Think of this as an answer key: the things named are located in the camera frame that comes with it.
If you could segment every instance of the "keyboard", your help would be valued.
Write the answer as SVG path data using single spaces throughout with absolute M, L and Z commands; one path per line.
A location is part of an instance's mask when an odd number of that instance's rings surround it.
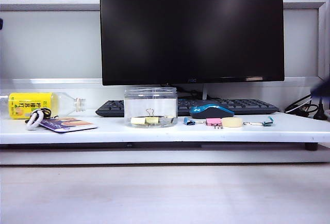
M 189 116 L 189 109 L 205 104 L 218 104 L 235 113 L 235 115 L 271 114 L 278 111 L 272 104 L 257 99 L 221 99 L 221 100 L 187 100 L 178 99 L 177 115 Z M 124 101 L 109 100 L 96 110 L 102 117 L 124 117 Z

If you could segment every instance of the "blue mouse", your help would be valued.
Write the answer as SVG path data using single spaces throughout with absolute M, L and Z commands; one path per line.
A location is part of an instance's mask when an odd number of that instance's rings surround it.
M 234 114 L 231 110 L 218 104 L 206 104 L 190 108 L 191 117 L 196 119 L 232 117 Z

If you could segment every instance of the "plastic jar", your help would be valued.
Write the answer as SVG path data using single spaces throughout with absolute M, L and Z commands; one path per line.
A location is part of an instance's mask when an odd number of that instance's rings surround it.
M 132 87 L 124 95 L 125 124 L 133 127 L 170 127 L 177 123 L 175 87 Z

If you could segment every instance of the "card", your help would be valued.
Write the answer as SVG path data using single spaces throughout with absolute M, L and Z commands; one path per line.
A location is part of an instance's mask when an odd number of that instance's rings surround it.
M 94 123 L 72 117 L 43 119 L 40 125 L 57 133 L 97 128 Z

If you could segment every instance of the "monitor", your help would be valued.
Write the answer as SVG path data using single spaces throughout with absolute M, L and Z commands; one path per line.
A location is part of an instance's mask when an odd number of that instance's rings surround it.
M 103 85 L 284 80 L 283 0 L 100 0 Z

